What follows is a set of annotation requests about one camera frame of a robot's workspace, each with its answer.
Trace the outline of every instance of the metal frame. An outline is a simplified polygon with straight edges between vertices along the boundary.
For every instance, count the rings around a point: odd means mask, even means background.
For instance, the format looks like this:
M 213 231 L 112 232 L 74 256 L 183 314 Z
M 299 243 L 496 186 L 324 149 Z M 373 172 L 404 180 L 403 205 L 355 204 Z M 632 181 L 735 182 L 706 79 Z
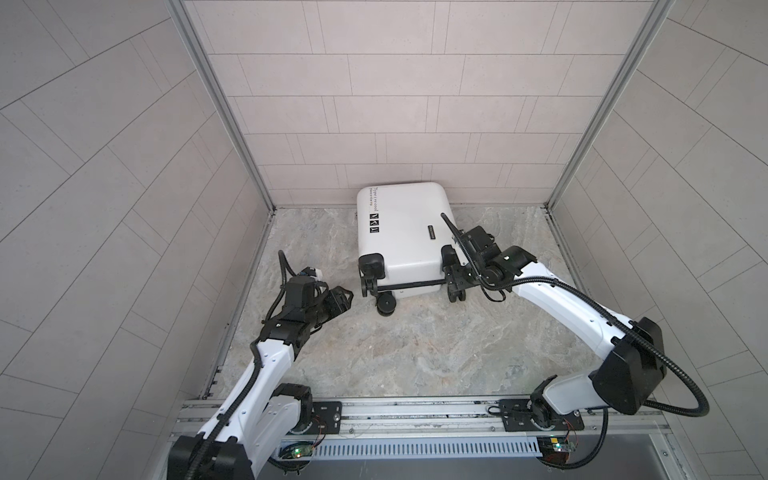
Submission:
M 221 120 L 224 123 L 224 128 L 234 144 L 237 154 L 245 164 L 246 170 L 250 177 L 256 182 L 257 190 L 264 200 L 267 208 L 270 212 L 275 211 L 275 203 L 270 197 L 270 192 L 266 188 L 264 180 L 259 175 L 259 171 L 256 168 L 256 162 L 253 161 L 253 156 L 250 154 L 248 145 L 243 137 L 243 132 L 240 131 L 240 127 L 237 125 L 232 109 L 227 102 L 227 96 L 221 88 L 221 85 L 216 77 L 213 66 L 208 61 L 208 56 L 203 49 L 200 39 L 197 37 L 197 33 L 194 31 L 192 21 L 190 20 L 187 8 L 184 6 L 184 0 L 165 0 L 165 3 L 170 12 L 170 17 L 174 20 L 176 28 L 181 35 L 181 41 L 187 47 L 192 62 L 194 62 L 197 72 L 200 74 L 200 78 L 203 79 L 203 84 L 206 90 L 210 93 L 211 99 L 214 101 L 214 107 L 222 116 Z
M 667 17 L 667 12 L 673 3 L 674 0 L 656 0 L 650 7 L 650 10 L 643 20 L 643 24 L 637 31 L 629 50 L 627 50 L 627 54 L 621 61 L 621 65 L 619 66 L 616 75 L 614 75 L 614 79 L 611 81 L 605 95 L 603 95 L 603 98 L 600 100 L 600 104 L 592 115 L 592 119 L 590 119 L 587 129 L 584 131 L 584 134 L 581 135 L 581 139 L 579 139 L 574 153 L 571 155 L 571 159 L 565 165 L 565 170 L 563 170 L 563 174 L 560 176 L 558 184 L 555 185 L 552 190 L 552 195 L 550 195 L 549 200 L 545 203 L 549 210 L 554 209 L 558 204 L 558 201 L 560 201 L 571 178 L 573 178 L 579 165 L 584 160 L 584 157 L 587 156 L 587 152 L 592 146 L 594 139 L 597 138 L 605 121 L 608 119 L 608 115 L 610 115 L 611 111 L 614 109 L 621 93 L 624 91 L 627 83 L 629 83 L 632 74 L 643 59 L 643 55 L 645 55 L 648 46 L 659 32 L 661 24 L 664 23 L 664 19 Z

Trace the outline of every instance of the black cable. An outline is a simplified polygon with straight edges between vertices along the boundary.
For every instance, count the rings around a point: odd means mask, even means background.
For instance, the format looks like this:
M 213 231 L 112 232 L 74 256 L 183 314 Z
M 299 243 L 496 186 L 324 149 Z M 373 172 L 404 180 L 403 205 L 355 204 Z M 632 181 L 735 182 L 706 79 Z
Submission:
M 465 245 L 464 240 L 461 238 L 462 233 L 458 230 L 458 228 L 456 228 L 456 225 L 454 225 L 453 222 L 451 222 L 451 220 L 448 218 L 447 215 L 440 214 L 440 216 L 448 225 L 448 228 L 451 230 L 451 233 L 456 239 L 456 243 L 458 243 L 458 246 L 462 249 L 464 256 L 467 257 L 469 266 L 472 268 L 472 272 L 477 277 L 481 286 L 484 286 L 488 290 L 498 291 L 503 289 L 509 289 L 509 288 L 512 288 L 513 286 L 522 285 L 524 283 L 549 283 L 552 286 L 557 286 L 562 288 L 563 290 L 566 290 L 567 292 L 573 294 L 578 299 L 580 299 L 581 301 L 583 301 L 584 303 L 592 307 L 592 309 L 594 309 L 597 313 L 603 316 L 608 321 L 608 323 L 610 323 L 611 325 L 621 330 L 621 332 L 625 336 L 629 336 L 629 338 L 632 340 L 633 343 L 639 345 L 642 349 L 646 350 L 651 355 L 658 358 L 672 373 L 675 374 L 677 378 L 679 378 L 683 382 L 683 384 L 694 395 L 694 398 L 698 403 L 695 409 L 687 409 L 684 407 L 672 406 L 666 403 L 655 402 L 654 400 L 646 400 L 643 403 L 643 405 L 651 407 L 652 409 L 659 409 L 664 412 L 674 413 L 675 415 L 682 415 L 682 416 L 688 416 L 688 417 L 703 417 L 707 413 L 709 413 L 710 403 L 707 400 L 707 397 L 704 396 L 703 392 L 701 391 L 699 386 L 696 384 L 696 382 L 694 382 L 688 376 L 688 374 L 683 371 L 683 369 L 677 366 L 677 364 L 673 362 L 672 359 L 670 359 L 668 356 L 664 355 L 659 349 L 657 349 L 653 343 L 648 342 L 645 338 L 637 334 L 630 327 L 624 325 L 615 316 L 611 315 L 611 313 L 608 312 L 600 303 L 595 302 L 594 300 L 592 300 L 592 298 L 585 295 L 584 293 L 579 291 L 577 288 L 571 285 L 568 285 L 567 283 L 564 283 L 557 278 L 551 278 L 549 276 L 529 276 L 529 277 L 520 278 L 520 279 L 512 278 L 498 285 L 491 285 L 490 283 L 488 283 L 488 281 L 480 274 L 479 269 L 477 267 L 477 263 L 475 263 L 475 260 L 472 258 L 472 255 L 469 253 L 469 250 Z
M 583 467 L 584 465 L 594 460 L 594 457 L 598 456 L 600 449 L 603 448 L 603 444 L 605 443 L 606 434 L 608 434 L 608 407 L 603 407 L 603 428 L 600 429 L 598 443 L 594 446 L 592 451 L 587 454 L 586 457 L 582 458 L 578 462 L 573 463 L 552 463 L 544 460 L 543 458 L 539 458 L 538 461 L 548 467 L 559 468 L 560 470 L 573 470 L 574 468 Z
M 256 383 L 256 378 L 259 376 L 261 366 L 261 355 L 259 354 L 258 350 L 256 350 L 253 352 L 253 371 L 250 374 L 248 382 L 245 384 L 243 389 L 240 390 L 240 393 L 237 395 L 226 412 L 217 415 L 216 418 L 219 420 L 218 423 L 216 426 L 214 426 L 214 429 L 210 431 L 208 437 L 203 440 L 203 445 L 201 445 L 197 452 L 194 454 L 192 462 L 187 469 L 187 473 L 184 475 L 184 480 L 194 480 L 194 478 L 197 476 L 197 471 L 200 469 L 200 465 L 202 465 L 203 459 L 208 453 L 208 450 L 210 450 L 210 446 L 216 441 L 216 438 L 221 433 L 221 430 L 223 430 L 223 428 L 230 421 L 232 415 L 235 413 L 238 407 L 240 407 L 240 403 L 243 402 L 245 397 L 248 395 L 248 392 L 250 392 L 251 388 L 253 388 L 253 384 Z

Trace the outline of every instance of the white suitcase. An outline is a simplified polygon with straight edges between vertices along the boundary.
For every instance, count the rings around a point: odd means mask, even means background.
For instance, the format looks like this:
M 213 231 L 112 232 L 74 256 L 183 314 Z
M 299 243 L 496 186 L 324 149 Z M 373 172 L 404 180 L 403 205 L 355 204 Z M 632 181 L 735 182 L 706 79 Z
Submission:
M 366 187 L 357 194 L 363 296 L 378 295 L 381 289 L 391 290 L 395 298 L 439 290 L 445 282 L 443 245 L 454 247 L 466 264 L 441 213 L 455 223 L 445 190 L 434 182 Z

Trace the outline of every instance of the marble floor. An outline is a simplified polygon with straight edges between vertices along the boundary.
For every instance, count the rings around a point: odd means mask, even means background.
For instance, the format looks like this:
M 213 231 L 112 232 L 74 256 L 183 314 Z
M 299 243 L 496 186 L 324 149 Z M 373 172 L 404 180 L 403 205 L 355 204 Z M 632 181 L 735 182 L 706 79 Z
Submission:
M 540 207 L 454 207 L 453 213 L 459 228 L 482 225 L 502 249 L 519 245 L 571 281 Z M 320 268 L 331 287 L 341 285 L 356 295 L 352 309 L 313 335 L 283 377 L 311 386 L 315 397 L 525 394 L 553 374 L 598 360 L 571 331 L 514 294 L 491 303 L 475 288 L 465 302 L 449 303 L 442 288 L 399 300 L 392 316 L 380 316 L 375 300 L 359 294 L 356 210 L 286 209 L 276 213 L 211 389 L 216 398 L 227 396 L 252 361 L 248 345 L 279 292 L 280 249 L 295 271 Z

